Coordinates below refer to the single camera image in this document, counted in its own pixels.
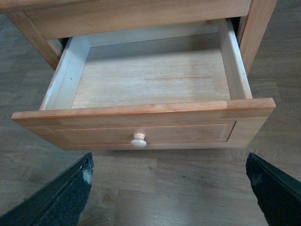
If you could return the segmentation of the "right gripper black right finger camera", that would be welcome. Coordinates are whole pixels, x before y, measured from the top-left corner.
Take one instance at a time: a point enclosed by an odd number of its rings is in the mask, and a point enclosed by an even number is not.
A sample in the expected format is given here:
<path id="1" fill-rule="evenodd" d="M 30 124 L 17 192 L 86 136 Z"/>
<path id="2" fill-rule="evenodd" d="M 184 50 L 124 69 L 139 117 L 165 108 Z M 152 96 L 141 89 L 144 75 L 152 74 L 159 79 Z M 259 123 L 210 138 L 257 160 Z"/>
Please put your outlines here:
<path id="1" fill-rule="evenodd" d="M 249 153 L 246 174 L 269 226 L 301 224 L 301 183 L 254 153 Z"/>

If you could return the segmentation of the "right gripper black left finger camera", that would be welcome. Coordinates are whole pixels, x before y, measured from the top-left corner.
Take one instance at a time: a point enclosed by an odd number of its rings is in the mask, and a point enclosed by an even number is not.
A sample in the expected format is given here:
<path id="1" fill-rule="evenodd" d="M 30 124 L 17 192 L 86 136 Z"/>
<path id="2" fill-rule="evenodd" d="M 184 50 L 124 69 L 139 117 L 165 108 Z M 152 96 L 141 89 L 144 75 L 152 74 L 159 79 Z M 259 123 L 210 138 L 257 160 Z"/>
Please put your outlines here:
<path id="1" fill-rule="evenodd" d="M 94 162 L 85 154 L 39 191 L 0 217 L 2 226 L 76 226 L 92 187 Z"/>

